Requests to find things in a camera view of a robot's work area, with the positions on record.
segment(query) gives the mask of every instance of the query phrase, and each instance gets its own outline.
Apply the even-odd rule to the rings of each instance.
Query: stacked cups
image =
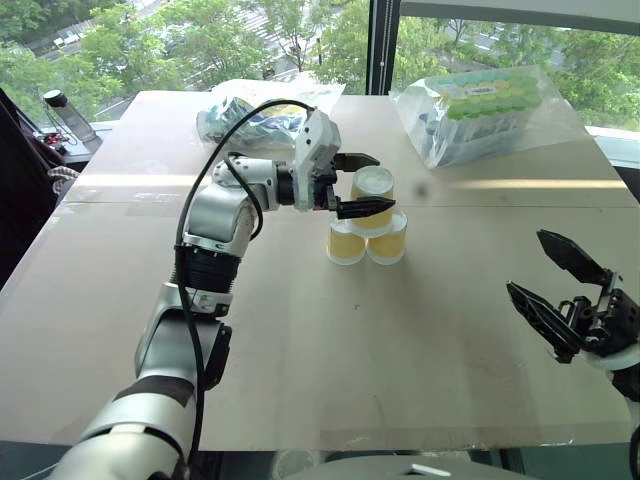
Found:
[[[384,167],[369,166],[353,176],[351,199],[382,196],[393,198],[393,176]],[[407,216],[398,208],[369,217],[331,222],[327,255],[339,265],[359,262],[365,251],[381,265],[392,265],[404,255]]]

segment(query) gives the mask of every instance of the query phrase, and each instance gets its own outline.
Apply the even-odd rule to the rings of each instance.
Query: table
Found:
[[[0,293],[2,439],[73,443],[133,380],[187,180],[209,152],[194,133],[206,102],[141,93]],[[504,286],[554,303],[597,294],[544,256],[535,231],[547,228],[640,290],[637,204],[593,141],[428,171],[388,99],[345,97],[332,117],[343,151],[394,173],[406,258],[339,267],[324,253],[328,214],[266,214],[234,286],[231,354],[201,448],[626,441],[622,397],[581,358],[557,364]]]

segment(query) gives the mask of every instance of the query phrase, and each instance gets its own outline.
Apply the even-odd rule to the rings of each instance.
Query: tree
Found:
[[[0,40],[9,41],[38,28],[44,12],[34,0],[0,2]]]
[[[435,20],[403,17],[398,26],[393,88],[403,90],[421,78],[447,73],[438,58],[444,42]]]
[[[367,71],[369,3],[354,0],[334,25],[322,34],[322,65],[313,65],[319,81],[345,83],[345,93],[363,94]],[[423,77],[445,73],[434,53],[443,36],[432,19],[403,17],[398,27],[393,86],[397,89]]]
[[[82,55],[65,55],[54,63],[62,90],[76,108],[89,120],[122,92],[122,82],[98,73]]]
[[[365,92],[369,7],[365,0],[351,2],[342,15],[324,30],[316,52],[322,65],[312,64],[316,78],[323,83],[344,83],[345,93]]]
[[[0,2],[0,39],[30,43],[90,18],[94,8],[121,0],[6,0]]]
[[[92,120],[98,109],[121,89],[120,82],[100,75],[78,55],[57,62],[36,58],[15,44],[0,44],[0,87],[37,123],[46,123],[42,95],[60,89]]]
[[[587,125],[640,130],[640,38],[568,32],[554,82]]]
[[[329,1],[248,0],[244,4],[265,13],[266,31],[279,37],[280,49],[302,72],[311,40],[331,18]]]
[[[228,0],[176,0],[159,13],[155,28],[167,34],[189,86],[209,89],[232,78],[258,78],[268,53]]]
[[[452,47],[456,48],[463,35],[473,36],[478,32],[487,30],[488,27],[483,26],[483,22],[474,22],[461,18],[436,19],[436,27],[441,33],[446,33],[447,29],[451,29],[454,34]]]
[[[492,50],[499,54],[501,67],[540,65],[548,69],[553,51],[562,47],[565,38],[564,33],[554,27],[507,23],[500,28],[494,32],[498,40]]]
[[[124,95],[183,88],[178,62],[165,58],[164,43],[136,18],[134,7],[116,5],[92,14],[97,25],[82,39],[81,55],[98,73],[118,79]]]

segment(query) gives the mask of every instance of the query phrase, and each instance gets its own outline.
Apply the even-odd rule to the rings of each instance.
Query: window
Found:
[[[640,37],[517,23],[401,17],[393,89],[422,77],[540,65],[586,125],[640,130]]]
[[[0,87],[40,125],[42,94],[54,88],[90,121],[119,118],[140,90],[204,91],[233,78],[364,93],[366,0],[50,3],[0,4]]]

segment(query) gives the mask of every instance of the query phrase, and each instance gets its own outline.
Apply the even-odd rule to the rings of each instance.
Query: water bottle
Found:
[[[60,90],[49,90],[42,98],[81,142],[89,142],[97,137],[96,131]]]

